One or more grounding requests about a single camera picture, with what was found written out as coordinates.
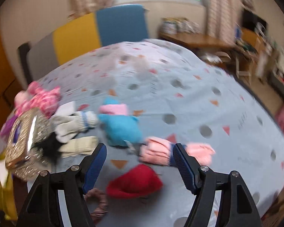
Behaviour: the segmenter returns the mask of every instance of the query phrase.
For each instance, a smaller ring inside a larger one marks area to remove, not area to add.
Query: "yellow headboard panel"
[[[87,14],[53,32],[53,43],[60,65],[101,47],[96,15]]]

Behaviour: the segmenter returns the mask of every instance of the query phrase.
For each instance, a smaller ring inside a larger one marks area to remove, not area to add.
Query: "purple fabric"
[[[15,123],[17,118],[18,117],[16,115],[13,115],[9,120],[5,122],[5,124],[1,128],[0,137],[9,136],[11,128],[13,127],[13,124]]]

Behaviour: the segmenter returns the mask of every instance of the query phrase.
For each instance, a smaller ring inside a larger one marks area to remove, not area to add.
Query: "silver glitter bag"
[[[22,180],[32,180],[49,163],[34,144],[48,138],[52,132],[48,119],[38,108],[32,108],[18,117],[11,129],[5,156],[5,166]]]

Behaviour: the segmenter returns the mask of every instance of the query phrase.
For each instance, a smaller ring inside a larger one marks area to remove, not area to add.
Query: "knit glove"
[[[97,145],[98,138],[96,136],[85,136],[70,140],[59,148],[59,152],[62,153],[62,158],[77,154],[91,155]]]
[[[97,115],[92,111],[75,112],[73,116],[55,116],[51,121],[57,124],[56,138],[62,143],[67,143],[79,132],[85,132],[98,124]]]

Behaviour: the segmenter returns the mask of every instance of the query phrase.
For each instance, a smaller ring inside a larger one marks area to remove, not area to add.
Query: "beige glove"
[[[60,147],[61,157],[75,156],[77,154],[91,155],[98,145],[96,136],[86,136],[72,139],[68,143]]]

